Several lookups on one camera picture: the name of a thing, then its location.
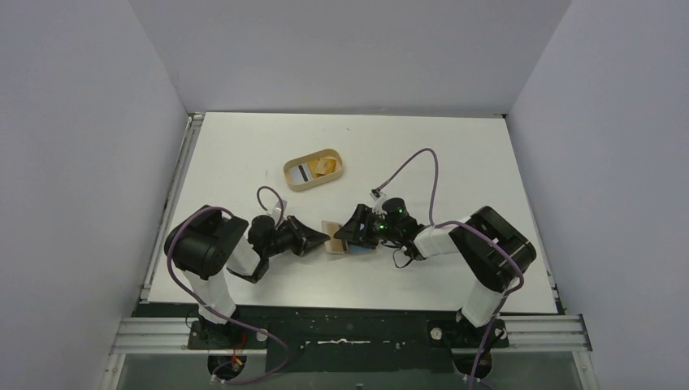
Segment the blue plastic card sleeves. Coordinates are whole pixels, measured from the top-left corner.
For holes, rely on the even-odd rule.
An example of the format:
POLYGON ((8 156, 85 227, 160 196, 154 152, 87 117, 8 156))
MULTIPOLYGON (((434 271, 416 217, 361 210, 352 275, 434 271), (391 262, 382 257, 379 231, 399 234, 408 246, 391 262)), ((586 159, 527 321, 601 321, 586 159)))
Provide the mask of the blue plastic card sleeves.
POLYGON ((367 248, 364 246, 360 245, 352 245, 348 244, 348 254, 353 255, 353 256, 358 256, 358 255, 367 255, 367 254, 374 254, 376 252, 376 248, 367 248))

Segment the gold card grey stripe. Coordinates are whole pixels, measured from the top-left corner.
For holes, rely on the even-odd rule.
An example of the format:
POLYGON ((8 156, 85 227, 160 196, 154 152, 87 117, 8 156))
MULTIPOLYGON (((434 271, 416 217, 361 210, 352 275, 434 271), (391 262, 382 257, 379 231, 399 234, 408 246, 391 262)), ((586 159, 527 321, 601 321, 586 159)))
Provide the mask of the gold card grey stripe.
POLYGON ((346 254, 348 253, 348 245, 341 239, 331 238, 324 243, 324 247, 329 254, 346 254))

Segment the beige card holder wallet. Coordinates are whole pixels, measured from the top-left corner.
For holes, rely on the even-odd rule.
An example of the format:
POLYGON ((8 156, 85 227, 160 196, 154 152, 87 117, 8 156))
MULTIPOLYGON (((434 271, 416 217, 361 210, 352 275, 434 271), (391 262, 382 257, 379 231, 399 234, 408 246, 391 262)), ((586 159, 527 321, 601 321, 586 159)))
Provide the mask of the beige card holder wallet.
POLYGON ((323 220, 321 228, 323 233, 329 235, 329 240, 324 243, 325 251, 328 254, 343 255, 343 256, 363 256, 368 254, 375 254, 376 249, 369 249, 354 244, 349 244, 345 240, 335 238, 335 233, 339 231, 343 225, 341 223, 323 220))

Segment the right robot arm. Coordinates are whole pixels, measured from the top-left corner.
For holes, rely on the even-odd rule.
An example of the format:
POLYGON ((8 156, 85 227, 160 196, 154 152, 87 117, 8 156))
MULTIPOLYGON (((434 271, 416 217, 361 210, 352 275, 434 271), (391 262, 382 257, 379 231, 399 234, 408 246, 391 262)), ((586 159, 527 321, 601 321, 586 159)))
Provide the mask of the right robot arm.
POLYGON ((522 285, 526 270, 537 258, 535 246, 490 206, 462 221, 435 227, 419 223, 405 201, 394 197, 374 208, 357 205, 333 236, 369 249, 390 243, 414 261, 459 255, 475 277, 459 310, 461 319, 473 327, 491 321, 509 291, 522 285))

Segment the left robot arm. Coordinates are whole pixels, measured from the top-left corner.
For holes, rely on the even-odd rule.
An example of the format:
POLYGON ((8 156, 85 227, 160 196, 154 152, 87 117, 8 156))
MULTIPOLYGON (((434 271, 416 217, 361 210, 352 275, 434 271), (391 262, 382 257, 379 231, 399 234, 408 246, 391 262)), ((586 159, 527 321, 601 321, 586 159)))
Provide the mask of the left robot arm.
POLYGON ((173 228, 164 243, 170 269, 189 282, 185 289, 199 305, 202 322, 224 326, 238 319, 225 274, 256 284, 270 258, 291 252, 303 257, 330 240, 292 215, 264 214, 250 222, 225 209, 205 205, 173 228))

